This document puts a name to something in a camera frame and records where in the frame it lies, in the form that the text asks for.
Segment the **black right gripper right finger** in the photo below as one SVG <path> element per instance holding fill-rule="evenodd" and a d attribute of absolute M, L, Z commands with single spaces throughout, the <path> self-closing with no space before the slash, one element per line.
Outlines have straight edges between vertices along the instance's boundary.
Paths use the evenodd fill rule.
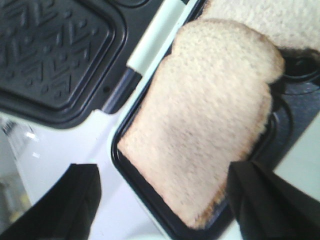
<path fill-rule="evenodd" d="M 319 201 L 259 162 L 232 162 L 226 192 L 244 240 L 320 238 Z"/>

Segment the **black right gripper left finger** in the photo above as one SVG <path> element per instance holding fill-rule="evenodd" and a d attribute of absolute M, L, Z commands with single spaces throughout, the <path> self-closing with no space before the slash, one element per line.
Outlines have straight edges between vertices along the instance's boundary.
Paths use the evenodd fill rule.
<path fill-rule="evenodd" d="M 71 164 L 56 184 L 1 233 L 2 240 L 86 240 L 102 196 L 96 164 Z"/>

